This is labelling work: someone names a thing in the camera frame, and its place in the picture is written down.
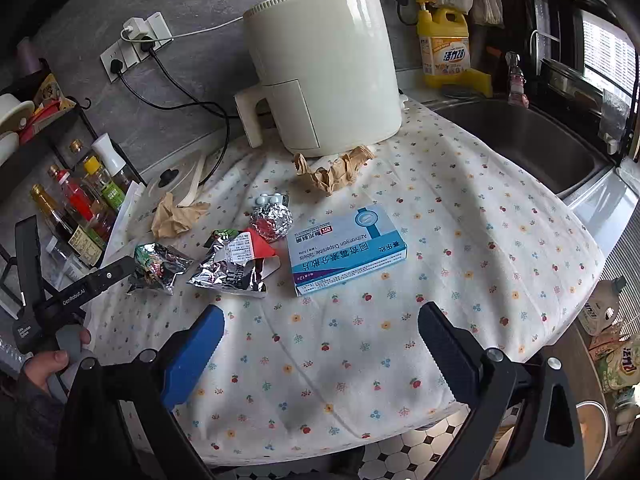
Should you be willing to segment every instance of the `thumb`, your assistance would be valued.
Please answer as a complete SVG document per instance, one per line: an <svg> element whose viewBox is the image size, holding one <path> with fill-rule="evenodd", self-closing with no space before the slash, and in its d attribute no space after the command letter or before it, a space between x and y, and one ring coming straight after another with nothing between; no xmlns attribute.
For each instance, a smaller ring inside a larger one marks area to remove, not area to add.
<svg viewBox="0 0 640 480"><path fill-rule="evenodd" d="M69 355L66 350L55 352L41 352L27 361L24 365L24 374L41 390L49 393L47 378L63 370L69 363Z"/></svg>

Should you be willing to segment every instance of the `air fryer handle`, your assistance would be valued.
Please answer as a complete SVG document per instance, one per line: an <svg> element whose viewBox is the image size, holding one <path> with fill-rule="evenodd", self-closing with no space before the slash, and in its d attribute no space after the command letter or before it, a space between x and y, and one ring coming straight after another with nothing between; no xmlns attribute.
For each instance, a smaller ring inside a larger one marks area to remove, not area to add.
<svg viewBox="0 0 640 480"><path fill-rule="evenodd" d="M262 129L260 127L260 121L258 120L258 113L255 111L255 106L258 104L258 101L265 97L264 88L262 88L260 83L245 88L234 96L236 99L236 107L238 108L238 115L242 121L246 138L249 140L249 145L252 148L257 148L262 145Z"/></svg>

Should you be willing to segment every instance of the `human hand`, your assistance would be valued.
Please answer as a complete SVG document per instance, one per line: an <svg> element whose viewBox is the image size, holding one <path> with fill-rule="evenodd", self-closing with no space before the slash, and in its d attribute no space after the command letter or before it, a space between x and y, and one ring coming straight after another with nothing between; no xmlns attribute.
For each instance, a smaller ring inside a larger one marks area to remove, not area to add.
<svg viewBox="0 0 640 480"><path fill-rule="evenodd" d="M80 331L80 341L84 345L88 345L91 342L91 334L85 328ZM63 370L68 364L69 355L66 350L40 352L24 365L24 374L33 384L49 394L47 378L51 374Z"/></svg>

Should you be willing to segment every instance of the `medicine box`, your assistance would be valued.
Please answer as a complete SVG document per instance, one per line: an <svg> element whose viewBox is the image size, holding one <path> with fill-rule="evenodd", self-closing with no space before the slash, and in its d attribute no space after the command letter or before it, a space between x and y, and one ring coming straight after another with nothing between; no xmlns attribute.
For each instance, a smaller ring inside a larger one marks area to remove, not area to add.
<svg viewBox="0 0 640 480"><path fill-rule="evenodd" d="M406 244L377 204L287 234L296 294L302 295L406 258Z"/></svg>

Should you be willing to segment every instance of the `stainless steel sink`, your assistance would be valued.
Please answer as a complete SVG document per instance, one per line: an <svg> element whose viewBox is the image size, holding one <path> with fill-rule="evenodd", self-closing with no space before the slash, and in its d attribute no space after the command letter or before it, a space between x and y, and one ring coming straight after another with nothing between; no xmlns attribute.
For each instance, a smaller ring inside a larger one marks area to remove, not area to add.
<svg viewBox="0 0 640 480"><path fill-rule="evenodd" d="M551 117L498 99L427 106L484 140L561 199L612 164Z"/></svg>

